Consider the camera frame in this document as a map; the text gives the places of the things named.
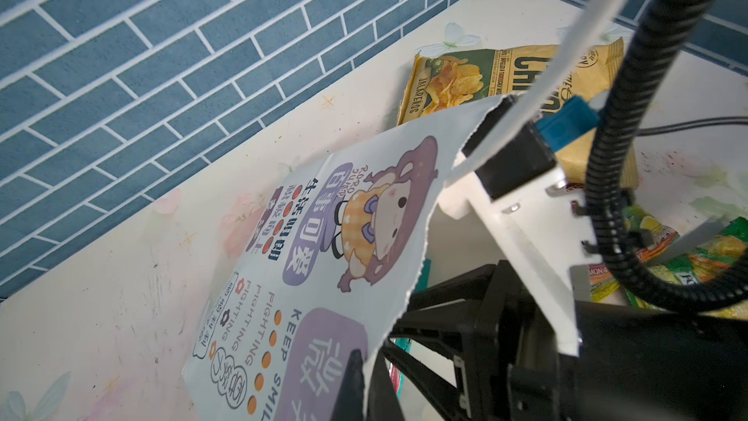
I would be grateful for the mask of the green Fox's lemon candy bag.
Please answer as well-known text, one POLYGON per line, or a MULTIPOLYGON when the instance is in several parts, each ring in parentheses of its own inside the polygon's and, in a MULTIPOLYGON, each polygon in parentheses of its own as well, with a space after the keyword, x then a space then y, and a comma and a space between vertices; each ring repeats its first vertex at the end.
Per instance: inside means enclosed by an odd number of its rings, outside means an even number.
POLYGON ((638 251, 648 271, 671 284, 704 284, 728 270, 747 249, 747 219, 708 220, 685 238, 653 216, 631 225, 652 233, 654 245, 638 251))

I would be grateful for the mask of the yellow chips bag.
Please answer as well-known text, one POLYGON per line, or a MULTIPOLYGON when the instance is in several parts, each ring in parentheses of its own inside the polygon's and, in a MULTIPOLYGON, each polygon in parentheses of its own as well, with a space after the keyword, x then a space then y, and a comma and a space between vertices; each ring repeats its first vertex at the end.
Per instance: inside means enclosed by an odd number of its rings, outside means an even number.
MULTIPOLYGON (((436 58, 416 56, 399 125, 471 101, 529 90, 556 54, 555 45, 508 50, 455 52, 436 58)), ((625 41, 590 48, 541 107, 543 117, 561 111, 573 97, 587 103, 613 86, 625 57, 625 41)))

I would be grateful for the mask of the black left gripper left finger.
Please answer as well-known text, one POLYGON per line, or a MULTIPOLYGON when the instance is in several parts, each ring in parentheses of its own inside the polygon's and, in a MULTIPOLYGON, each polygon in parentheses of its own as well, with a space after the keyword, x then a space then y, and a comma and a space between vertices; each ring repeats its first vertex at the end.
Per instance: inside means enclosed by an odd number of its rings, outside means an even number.
POLYGON ((351 352, 341 387, 331 414, 331 421, 364 421, 364 376, 362 352, 351 352))

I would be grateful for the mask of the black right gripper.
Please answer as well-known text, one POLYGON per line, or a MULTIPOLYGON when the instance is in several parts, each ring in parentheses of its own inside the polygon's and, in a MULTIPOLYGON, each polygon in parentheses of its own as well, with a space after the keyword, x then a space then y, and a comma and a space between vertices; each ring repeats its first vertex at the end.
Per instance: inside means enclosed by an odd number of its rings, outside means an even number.
POLYGON ((510 263, 416 292, 391 336, 450 360, 444 380, 387 342, 383 357, 446 420, 743 420, 744 321, 577 302, 579 352, 553 329, 510 263))

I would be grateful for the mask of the orange Fox's fruits candy bag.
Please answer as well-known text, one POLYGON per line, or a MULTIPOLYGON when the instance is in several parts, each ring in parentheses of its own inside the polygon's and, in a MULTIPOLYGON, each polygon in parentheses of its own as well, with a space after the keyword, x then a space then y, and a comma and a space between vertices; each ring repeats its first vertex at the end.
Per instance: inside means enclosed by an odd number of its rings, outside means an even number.
MULTIPOLYGON (((671 226, 661 223, 647 210, 638 204, 623 208, 619 215, 621 221, 608 227, 604 234, 596 234, 598 253, 611 255, 619 263, 623 258, 629 263, 629 257, 645 265, 661 256, 680 237, 671 226)), ((607 261, 588 266, 590 298, 593 302, 616 302, 612 298, 621 290, 621 285, 609 270, 607 261)))

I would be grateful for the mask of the white printed paper bag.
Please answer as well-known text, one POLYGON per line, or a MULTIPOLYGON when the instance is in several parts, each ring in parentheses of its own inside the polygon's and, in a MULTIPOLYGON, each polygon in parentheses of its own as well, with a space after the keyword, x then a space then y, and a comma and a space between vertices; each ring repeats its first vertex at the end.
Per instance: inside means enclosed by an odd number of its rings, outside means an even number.
POLYGON ((399 125, 303 166, 206 305, 183 376, 203 420, 327 420, 352 351, 374 359, 414 294, 442 191, 496 199, 558 165, 541 107, 625 0, 591 0, 529 90, 399 125))

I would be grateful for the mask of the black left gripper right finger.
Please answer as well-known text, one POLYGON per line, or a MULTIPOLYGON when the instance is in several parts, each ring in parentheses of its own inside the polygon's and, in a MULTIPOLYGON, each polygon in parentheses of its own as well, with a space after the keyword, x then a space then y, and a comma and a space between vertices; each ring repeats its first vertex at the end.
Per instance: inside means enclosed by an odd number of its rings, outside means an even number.
POLYGON ((404 421, 404 416, 381 353, 376 357, 368 389, 368 421, 404 421))

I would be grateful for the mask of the teal snack packet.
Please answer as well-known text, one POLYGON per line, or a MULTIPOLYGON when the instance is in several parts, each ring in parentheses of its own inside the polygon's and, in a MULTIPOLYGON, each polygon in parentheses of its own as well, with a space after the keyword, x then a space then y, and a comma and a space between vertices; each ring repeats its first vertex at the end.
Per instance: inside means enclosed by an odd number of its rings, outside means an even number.
MULTIPOLYGON (((414 292, 422 292, 422 290, 426 290, 428 288, 431 263, 432 261, 430 261, 430 259, 426 258, 424 260, 419 278, 414 288, 414 292)), ((399 338, 396 338, 393 341, 393 343, 395 343, 395 345, 397 345, 397 347, 399 347, 405 353, 410 353, 411 346, 412 346, 411 339, 399 337, 399 338)), ((393 389, 395 389, 395 395, 397 395, 397 397, 400 398, 401 393, 402 393, 402 384, 403 384, 404 376, 401 374, 400 370, 396 366, 394 366, 389 360, 386 360, 386 366, 387 366, 387 369, 388 369, 388 372, 391 378, 391 382, 393 383, 393 389)))

